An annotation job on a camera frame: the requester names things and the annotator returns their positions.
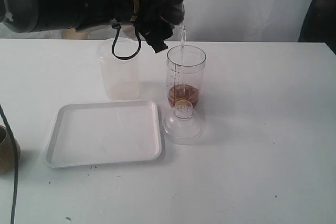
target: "brown liquid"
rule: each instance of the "brown liquid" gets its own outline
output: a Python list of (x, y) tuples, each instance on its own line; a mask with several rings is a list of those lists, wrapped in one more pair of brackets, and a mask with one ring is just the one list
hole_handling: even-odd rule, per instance
[(186, 100), (191, 102), (193, 107), (198, 103), (200, 91), (188, 84), (178, 84), (169, 90), (168, 101), (171, 107), (174, 107), (175, 102)]

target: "white tray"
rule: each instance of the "white tray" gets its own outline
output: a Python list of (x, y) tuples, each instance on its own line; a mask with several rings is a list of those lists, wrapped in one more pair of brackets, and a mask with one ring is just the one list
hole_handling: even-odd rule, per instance
[(162, 151), (157, 106), (151, 101), (76, 104), (61, 108), (46, 165), (148, 161)]

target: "robotic arm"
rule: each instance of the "robotic arm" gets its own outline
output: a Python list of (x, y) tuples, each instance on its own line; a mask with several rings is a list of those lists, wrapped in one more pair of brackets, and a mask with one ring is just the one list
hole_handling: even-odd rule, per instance
[(0, 0), (0, 23), (14, 32), (132, 24), (155, 52), (183, 19), (183, 0)]

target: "white wall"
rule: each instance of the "white wall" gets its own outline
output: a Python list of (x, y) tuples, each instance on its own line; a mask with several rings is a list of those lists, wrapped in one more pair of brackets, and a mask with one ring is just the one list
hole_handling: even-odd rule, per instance
[[(189, 41), (297, 41), (311, 0), (185, 0)], [(111, 29), (90, 39), (113, 36)], [(59, 38), (58, 32), (17, 35), (0, 25), (0, 37)], [(178, 40), (176, 32), (172, 40)]]

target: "brown cup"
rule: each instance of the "brown cup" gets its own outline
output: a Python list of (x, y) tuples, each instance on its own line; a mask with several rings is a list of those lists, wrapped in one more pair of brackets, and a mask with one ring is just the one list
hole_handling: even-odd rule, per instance
[[(19, 143), (15, 140), (18, 157), (21, 156)], [(14, 151), (7, 129), (0, 125), (0, 174), (14, 168)]]

